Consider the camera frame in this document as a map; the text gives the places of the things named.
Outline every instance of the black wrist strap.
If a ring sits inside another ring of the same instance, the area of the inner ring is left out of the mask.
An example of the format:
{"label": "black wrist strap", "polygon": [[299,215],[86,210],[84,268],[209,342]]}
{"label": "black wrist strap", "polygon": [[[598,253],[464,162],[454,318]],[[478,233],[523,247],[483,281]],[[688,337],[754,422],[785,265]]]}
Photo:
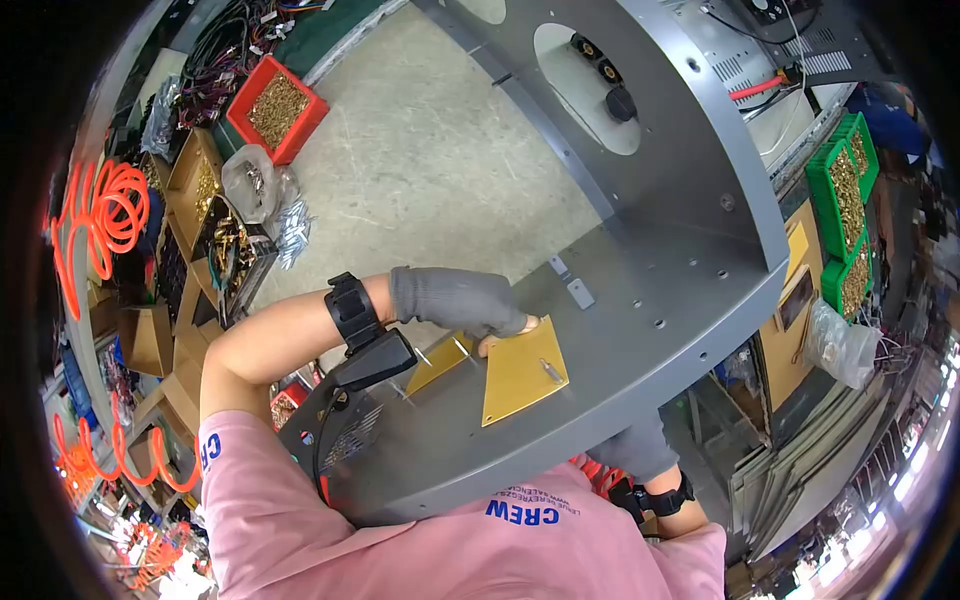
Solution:
{"label": "black wrist strap", "polygon": [[347,342],[347,356],[351,356],[383,335],[386,329],[377,319],[373,302],[359,279],[346,272],[327,283],[333,289],[324,296],[324,303],[344,342]]}
{"label": "black wrist strap", "polygon": [[687,500],[693,500],[693,486],[680,471],[680,488],[656,495],[647,493],[643,486],[636,486],[636,499],[643,510],[653,510],[656,516],[671,516],[680,511]]}

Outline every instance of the white cable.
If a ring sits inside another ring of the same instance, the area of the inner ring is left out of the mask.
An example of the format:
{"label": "white cable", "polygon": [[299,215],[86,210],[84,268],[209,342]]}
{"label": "white cable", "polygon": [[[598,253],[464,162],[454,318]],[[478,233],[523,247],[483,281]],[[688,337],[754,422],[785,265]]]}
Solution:
{"label": "white cable", "polygon": [[786,6],[786,0],[780,1],[783,4],[783,8],[786,10],[786,17],[790,19],[790,26],[793,27],[793,35],[794,39],[797,40],[797,47],[800,48],[800,91],[799,95],[797,96],[797,104],[793,105],[793,112],[790,114],[790,120],[787,121],[786,125],[783,127],[783,133],[780,134],[780,137],[777,138],[777,141],[774,142],[774,145],[770,147],[770,150],[760,153],[761,156],[772,154],[786,137],[786,133],[790,131],[790,126],[793,125],[793,120],[797,118],[797,111],[800,109],[800,102],[804,100],[804,90],[806,89],[806,58],[804,57],[804,41],[800,39],[800,32],[797,31],[797,23],[795,23],[793,20],[793,14],[790,13],[790,7]]}

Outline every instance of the ventilation slot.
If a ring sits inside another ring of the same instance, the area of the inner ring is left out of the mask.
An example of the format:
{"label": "ventilation slot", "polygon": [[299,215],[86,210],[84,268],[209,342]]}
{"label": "ventilation slot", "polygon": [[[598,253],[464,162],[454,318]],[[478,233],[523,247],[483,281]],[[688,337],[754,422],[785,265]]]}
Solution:
{"label": "ventilation slot", "polygon": [[783,49],[783,52],[787,53],[791,57],[797,57],[800,55],[800,44],[804,45],[804,54],[812,54],[816,50],[825,50],[830,46],[836,44],[836,37],[833,36],[833,31],[829,27],[823,29],[818,29],[812,34],[803,34],[800,36],[800,39],[792,39],[785,44],[781,44],[780,47]]}
{"label": "ventilation slot", "polygon": [[826,54],[815,57],[806,57],[805,61],[807,75],[845,71],[852,68],[850,61],[847,60],[847,55],[841,51],[827,52]]}
{"label": "ventilation slot", "polygon": [[737,61],[736,57],[730,57],[726,60],[721,60],[713,65],[713,72],[717,74],[717,77],[720,78],[720,81],[726,83],[730,79],[737,77],[738,75],[743,74],[743,68],[740,67],[740,63]]}
{"label": "ventilation slot", "polygon": [[[742,82],[740,82],[739,84],[734,85],[733,87],[728,87],[728,88],[727,88],[727,91],[731,91],[731,92],[739,91],[739,90],[741,90],[741,89],[746,89],[746,88],[748,88],[748,87],[750,87],[750,86],[752,86],[752,85],[753,85],[753,83],[752,83],[749,79],[746,79],[746,80],[743,80]],[[746,104],[746,103],[748,103],[748,102],[752,102],[752,101],[754,101],[754,100],[756,100],[756,96],[748,96],[748,97],[746,97],[746,98],[740,98],[739,100],[734,100],[734,102],[736,103],[737,106],[741,106],[741,105],[743,105],[743,104]]]}

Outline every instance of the orange coiled air hose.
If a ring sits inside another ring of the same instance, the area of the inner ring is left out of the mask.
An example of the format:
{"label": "orange coiled air hose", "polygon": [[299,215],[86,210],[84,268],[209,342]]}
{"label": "orange coiled air hose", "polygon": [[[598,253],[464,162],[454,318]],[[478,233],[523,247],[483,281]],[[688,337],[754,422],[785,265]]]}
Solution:
{"label": "orange coiled air hose", "polygon": [[[147,180],[142,171],[126,162],[114,164],[111,158],[104,162],[94,183],[95,169],[93,162],[87,164],[86,168],[78,166],[74,169],[63,199],[63,210],[59,217],[50,219],[54,266],[60,278],[63,299],[74,321],[80,320],[77,285],[73,277],[73,243],[78,229],[87,229],[86,251],[93,270],[101,279],[110,279],[113,263],[109,251],[118,254],[129,252],[150,216]],[[80,185],[82,171],[83,187]],[[138,195],[136,205],[133,205],[130,192]],[[70,220],[70,230],[66,237],[66,251],[61,252],[60,227],[67,218]]]}
{"label": "orange coiled air hose", "polygon": [[120,473],[123,473],[137,486],[146,486],[153,483],[158,474],[175,492],[189,492],[197,485],[197,480],[200,479],[200,442],[197,438],[193,440],[193,453],[196,457],[193,473],[186,483],[179,484],[170,473],[167,472],[167,467],[163,464],[163,432],[160,431],[159,427],[154,427],[153,431],[150,432],[150,455],[154,459],[153,468],[151,468],[150,472],[144,477],[137,477],[131,473],[130,468],[127,467],[126,460],[127,436],[124,434],[123,425],[120,424],[120,419],[117,417],[116,394],[112,395],[110,404],[113,411],[113,428],[110,432],[110,441],[113,446],[113,453],[117,457],[116,468],[111,472],[106,472],[97,465],[97,461],[93,456],[93,443],[90,440],[90,426],[83,417],[80,417],[80,422],[78,423],[80,434],[77,441],[83,456],[79,462],[74,462],[74,459],[66,452],[66,441],[63,437],[63,422],[60,420],[60,415],[54,415],[54,438],[57,441],[57,449],[60,451],[60,456],[65,463],[69,463],[70,467],[77,470],[84,470],[89,466],[93,468],[97,475],[107,481],[114,481],[120,476]]}
{"label": "orange coiled air hose", "polygon": [[[74,169],[67,185],[63,199],[63,210],[60,216],[50,219],[51,239],[54,246],[54,266],[60,278],[60,288],[63,299],[74,321],[80,319],[80,306],[77,303],[77,286],[73,277],[73,244],[80,227],[86,227],[86,251],[93,265],[93,270],[102,279],[113,276],[113,263],[110,260],[110,251],[122,254],[129,252],[136,245],[140,231],[147,225],[150,216],[150,198],[147,196],[147,179],[139,169],[123,162],[115,164],[108,159],[101,167],[94,182],[96,165],[90,162],[86,168],[79,166]],[[134,205],[131,192],[136,192],[137,200]],[[66,251],[60,251],[60,227],[70,220],[70,230],[66,237]],[[178,484],[163,464],[163,433],[154,428],[150,438],[150,453],[154,459],[154,467],[144,477],[136,477],[127,467],[127,442],[123,426],[117,418],[117,397],[112,395],[110,400],[113,411],[113,428],[110,432],[110,441],[113,452],[117,457],[117,467],[112,472],[103,471],[93,457],[93,444],[90,440],[90,427],[86,419],[80,418],[79,441],[82,450],[82,459],[74,463],[66,452],[66,443],[63,438],[63,423],[60,415],[54,415],[54,436],[60,456],[65,462],[77,470],[89,466],[107,481],[114,481],[123,473],[137,486],[146,486],[160,477],[177,492],[189,492],[200,478],[200,445],[194,439],[194,455],[197,463],[193,474],[185,484]]]}

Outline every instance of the plastic bag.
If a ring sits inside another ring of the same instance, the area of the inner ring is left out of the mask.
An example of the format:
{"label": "plastic bag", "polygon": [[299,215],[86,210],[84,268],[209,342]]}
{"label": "plastic bag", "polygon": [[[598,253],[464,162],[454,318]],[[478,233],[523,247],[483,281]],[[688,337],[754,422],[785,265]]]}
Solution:
{"label": "plastic bag", "polygon": [[804,358],[855,390],[874,372],[876,345],[883,333],[865,325],[848,325],[833,307],[818,298],[810,307],[810,330]]}
{"label": "plastic bag", "polygon": [[180,93],[180,76],[171,75],[160,85],[154,96],[154,107],[143,126],[143,135],[140,137],[140,152],[149,152],[152,155],[162,156],[167,162],[173,162],[173,153],[170,152],[170,140],[174,135],[174,128],[170,125],[171,106],[174,98]]}
{"label": "plastic bag", "polygon": [[238,150],[224,163],[220,178],[244,223],[265,223],[276,212],[278,180],[262,146],[248,144]]}
{"label": "plastic bag", "polygon": [[276,204],[286,207],[296,202],[300,197],[300,181],[294,170],[290,167],[277,167],[276,179]]}

